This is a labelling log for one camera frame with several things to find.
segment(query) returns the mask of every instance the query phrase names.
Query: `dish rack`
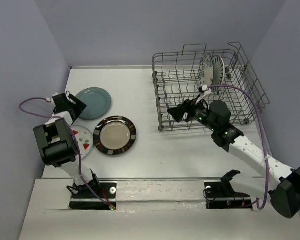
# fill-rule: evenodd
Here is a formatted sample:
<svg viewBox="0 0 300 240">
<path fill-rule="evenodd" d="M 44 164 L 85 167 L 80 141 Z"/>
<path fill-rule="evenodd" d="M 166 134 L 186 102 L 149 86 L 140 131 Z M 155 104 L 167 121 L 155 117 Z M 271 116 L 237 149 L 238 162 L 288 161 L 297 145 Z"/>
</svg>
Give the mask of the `dish rack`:
<svg viewBox="0 0 300 240">
<path fill-rule="evenodd" d="M 169 108 L 177 107 L 186 99 L 194 99 L 199 95 L 198 71 L 205 53 L 222 57 L 225 65 L 224 85 L 236 86 L 246 91 L 260 111 L 270 103 L 239 42 L 229 42 L 227 49 L 220 50 L 207 50 L 207 44 L 187 44 L 180 52 L 157 53 L 152 57 L 152 78 L 160 132 L 206 129 L 198 122 L 185 122 L 186 115 L 182 122 L 177 123 L 167 112 Z M 208 104 L 215 100 L 222 100 L 227 104 L 231 111 L 232 124 L 248 125 L 257 117 L 252 103 L 239 90 L 219 88 L 206 98 Z"/>
</svg>

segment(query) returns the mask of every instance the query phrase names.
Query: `wall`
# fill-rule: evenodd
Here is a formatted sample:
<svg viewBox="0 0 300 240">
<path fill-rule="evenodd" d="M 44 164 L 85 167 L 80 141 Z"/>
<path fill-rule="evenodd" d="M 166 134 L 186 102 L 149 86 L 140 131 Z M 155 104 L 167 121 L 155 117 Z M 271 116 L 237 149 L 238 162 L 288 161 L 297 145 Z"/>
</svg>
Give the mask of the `wall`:
<svg viewBox="0 0 300 240">
<path fill-rule="evenodd" d="M 70 66 L 151 65 L 184 44 L 255 53 L 284 0 L 36 0 Z"/>
<path fill-rule="evenodd" d="M 300 0 L 287 0 L 252 64 L 270 98 L 262 114 L 274 157 L 300 167 Z"/>
<path fill-rule="evenodd" d="M 43 171 L 33 128 L 45 120 L 20 112 L 18 104 L 63 91 L 68 75 L 34 0 L 0 0 L 0 240 L 19 238 L 34 179 Z M 36 102 L 26 108 L 51 110 Z"/>
</svg>

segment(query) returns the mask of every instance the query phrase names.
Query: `plate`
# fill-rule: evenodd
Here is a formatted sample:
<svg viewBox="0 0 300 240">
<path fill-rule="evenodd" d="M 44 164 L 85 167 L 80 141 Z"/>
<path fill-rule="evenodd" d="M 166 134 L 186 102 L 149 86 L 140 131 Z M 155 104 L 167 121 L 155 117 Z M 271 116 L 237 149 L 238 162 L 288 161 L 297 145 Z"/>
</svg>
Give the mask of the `plate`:
<svg viewBox="0 0 300 240">
<path fill-rule="evenodd" d="M 124 116 L 111 116 L 104 119 L 93 132 L 93 143 L 96 148 L 110 156 L 127 152 L 136 139 L 135 125 Z"/>
<path fill-rule="evenodd" d="M 81 113 L 82 120 L 95 120 L 102 117 L 111 107 L 110 94 L 99 87 L 90 87 L 82 90 L 76 96 L 81 102 L 86 104 L 85 110 Z"/>
<path fill-rule="evenodd" d="M 88 128 L 84 126 L 71 126 L 76 140 L 78 141 L 81 158 L 84 159 L 90 153 L 94 145 L 94 137 Z"/>
<path fill-rule="evenodd" d="M 203 54 L 200 60 L 198 78 L 202 85 L 212 85 L 214 79 L 214 65 L 209 53 Z"/>
<path fill-rule="evenodd" d="M 213 62 L 212 86 L 213 85 L 221 85 L 224 82 L 224 79 L 225 79 L 225 63 L 224 63 L 224 60 L 219 55 L 213 55 L 212 62 Z M 216 92 L 218 89 L 219 89 L 219 87 L 212 87 L 211 91 Z"/>
</svg>

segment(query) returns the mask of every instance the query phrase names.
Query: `teal plate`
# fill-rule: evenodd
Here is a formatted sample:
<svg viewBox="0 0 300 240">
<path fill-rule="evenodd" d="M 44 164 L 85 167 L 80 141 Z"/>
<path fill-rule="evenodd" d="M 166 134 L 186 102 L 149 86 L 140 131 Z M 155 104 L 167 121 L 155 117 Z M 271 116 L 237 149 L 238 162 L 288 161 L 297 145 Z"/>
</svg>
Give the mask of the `teal plate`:
<svg viewBox="0 0 300 240">
<path fill-rule="evenodd" d="M 89 87 L 82 90 L 76 96 L 81 102 L 86 104 L 85 110 L 81 113 L 82 120 L 95 120 L 105 115 L 111 107 L 110 94 L 99 87 Z"/>
</svg>

